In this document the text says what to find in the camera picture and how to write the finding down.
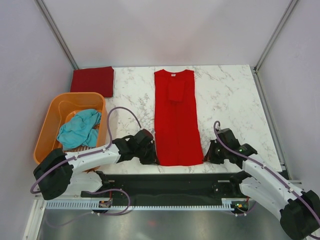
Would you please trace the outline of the bright red t shirt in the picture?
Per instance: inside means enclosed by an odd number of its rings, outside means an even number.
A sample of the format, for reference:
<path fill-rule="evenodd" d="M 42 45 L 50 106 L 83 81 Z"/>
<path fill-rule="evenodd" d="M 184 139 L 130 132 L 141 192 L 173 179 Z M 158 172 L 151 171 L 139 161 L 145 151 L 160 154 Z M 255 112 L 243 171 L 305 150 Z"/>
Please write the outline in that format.
<path fill-rule="evenodd" d="M 162 166 L 194 166 L 203 162 L 198 128 L 195 73 L 185 69 L 154 73 L 156 154 Z"/>

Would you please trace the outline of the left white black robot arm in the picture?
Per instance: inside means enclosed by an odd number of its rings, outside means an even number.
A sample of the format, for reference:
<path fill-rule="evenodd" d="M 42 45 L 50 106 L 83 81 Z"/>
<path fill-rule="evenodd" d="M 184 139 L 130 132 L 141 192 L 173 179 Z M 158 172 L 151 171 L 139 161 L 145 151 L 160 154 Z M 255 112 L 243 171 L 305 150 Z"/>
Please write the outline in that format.
<path fill-rule="evenodd" d="M 138 158 L 143 165 L 156 164 L 153 135 L 141 129 L 136 135 L 117 138 L 108 145 L 80 152 L 52 150 L 33 171 L 36 179 L 31 187 L 32 194 L 42 194 L 45 200 L 61 196 L 75 175 L 103 165 L 117 164 Z"/>

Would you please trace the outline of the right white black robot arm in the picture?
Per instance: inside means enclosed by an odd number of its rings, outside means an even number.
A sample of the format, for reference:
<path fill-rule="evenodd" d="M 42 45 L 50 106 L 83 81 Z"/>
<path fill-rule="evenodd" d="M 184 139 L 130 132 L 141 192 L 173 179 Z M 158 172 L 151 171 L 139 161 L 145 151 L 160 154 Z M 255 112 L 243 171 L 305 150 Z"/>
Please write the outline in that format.
<path fill-rule="evenodd" d="M 292 240 L 306 237 L 316 240 L 314 234 L 320 229 L 320 197 L 285 179 L 251 145 L 240 144 L 231 129 L 219 126 L 219 121 L 213 125 L 216 139 L 211 140 L 204 160 L 213 164 L 229 160 L 241 169 L 230 177 L 230 193 L 249 197 L 272 213 Z"/>

